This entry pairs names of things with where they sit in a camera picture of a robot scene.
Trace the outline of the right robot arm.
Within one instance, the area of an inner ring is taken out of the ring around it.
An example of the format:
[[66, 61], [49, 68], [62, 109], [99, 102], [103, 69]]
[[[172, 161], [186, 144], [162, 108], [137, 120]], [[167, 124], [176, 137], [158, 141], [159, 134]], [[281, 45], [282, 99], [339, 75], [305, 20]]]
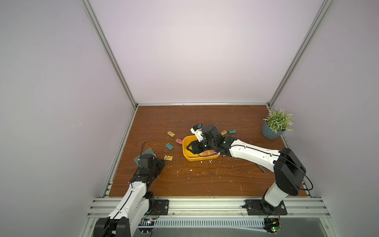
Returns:
[[192, 141], [183, 140], [183, 151], [195, 158], [210, 159], [216, 155], [243, 159], [274, 173], [275, 182], [261, 199], [261, 207], [274, 210], [288, 196], [297, 196], [307, 178], [306, 168], [289, 148], [271, 150], [245, 143], [233, 136], [221, 134], [216, 127], [194, 125]]

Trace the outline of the yellow plastic storage box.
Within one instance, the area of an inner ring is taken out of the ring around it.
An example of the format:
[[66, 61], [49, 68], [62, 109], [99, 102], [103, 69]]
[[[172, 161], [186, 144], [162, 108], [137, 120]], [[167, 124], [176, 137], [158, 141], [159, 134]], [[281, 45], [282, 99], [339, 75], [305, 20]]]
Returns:
[[219, 154], [215, 153], [213, 150], [208, 150], [205, 152], [201, 152], [200, 154], [196, 154], [194, 146], [191, 144], [194, 141], [197, 141], [197, 138], [195, 135], [187, 136], [182, 140], [183, 155], [188, 161], [195, 162], [195, 161], [211, 160], [211, 159], [216, 159], [220, 156]]

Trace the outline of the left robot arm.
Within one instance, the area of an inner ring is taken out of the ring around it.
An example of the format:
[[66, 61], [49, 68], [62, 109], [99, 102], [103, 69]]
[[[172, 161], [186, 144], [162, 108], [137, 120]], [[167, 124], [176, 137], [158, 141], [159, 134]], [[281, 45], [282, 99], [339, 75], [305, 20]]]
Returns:
[[149, 187], [163, 171], [164, 160], [153, 154], [140, 156], [138, 168], [129, 182], [129, 188], [116, 208], [97, 220], [94, 237], [132, 237], [147, 212], [155, 210], [155, 197]]

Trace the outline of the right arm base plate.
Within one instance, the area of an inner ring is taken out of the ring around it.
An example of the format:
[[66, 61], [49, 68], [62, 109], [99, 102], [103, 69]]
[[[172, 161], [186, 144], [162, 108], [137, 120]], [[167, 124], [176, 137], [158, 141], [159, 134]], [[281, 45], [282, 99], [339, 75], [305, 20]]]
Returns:
[[247, 210], [248, 215], [287, 215], [287, 209], [284, 201], [281, 201], [279, 206], [274, 207], [268, 204], [266, 201], [260, 199], [246, 199], [242, 208]]

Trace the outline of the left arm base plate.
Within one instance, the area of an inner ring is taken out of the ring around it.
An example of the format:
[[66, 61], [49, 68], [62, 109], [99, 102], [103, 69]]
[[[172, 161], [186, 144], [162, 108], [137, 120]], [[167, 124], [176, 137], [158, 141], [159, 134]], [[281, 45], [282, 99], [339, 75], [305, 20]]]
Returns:
[[149, 210], [148, 215], [167, 216], [169, 210], [169, 203], [170, 201], [168, 199], [155, 199], [154, 207], [152, 210]]

